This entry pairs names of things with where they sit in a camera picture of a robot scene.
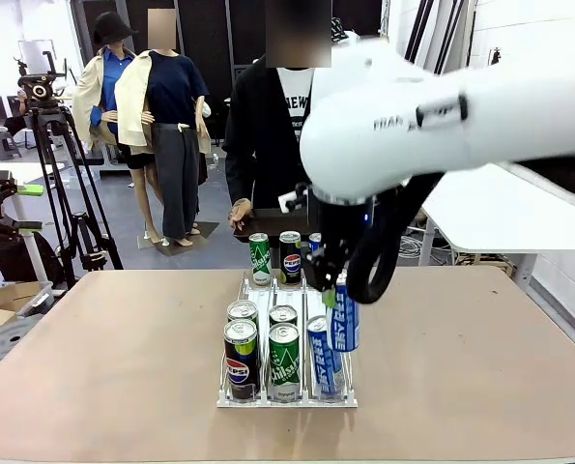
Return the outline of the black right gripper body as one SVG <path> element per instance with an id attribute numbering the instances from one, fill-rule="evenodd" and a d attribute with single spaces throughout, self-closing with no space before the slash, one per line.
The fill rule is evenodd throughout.
<path id="1" fill-rule="evenodd" d="M 346 200 L 317 200 L 317 231 L 321 234 L 318 247 L 335 247 L 351 243 L 354 253 L 350 262 L 373 261 L 378 255 L 378 232 L 374 219 L 375 197 Z"/>

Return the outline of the person's right hand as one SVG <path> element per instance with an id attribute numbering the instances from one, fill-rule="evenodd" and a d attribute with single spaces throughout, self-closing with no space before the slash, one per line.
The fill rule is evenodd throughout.
<path id="1" fill-rule="evenodd" d="M 245 222 L 252 215 L 252 204 L 247 198 L 236 200 L 229 213 L 228 220 L 234 230 L 242 230 Z"/>

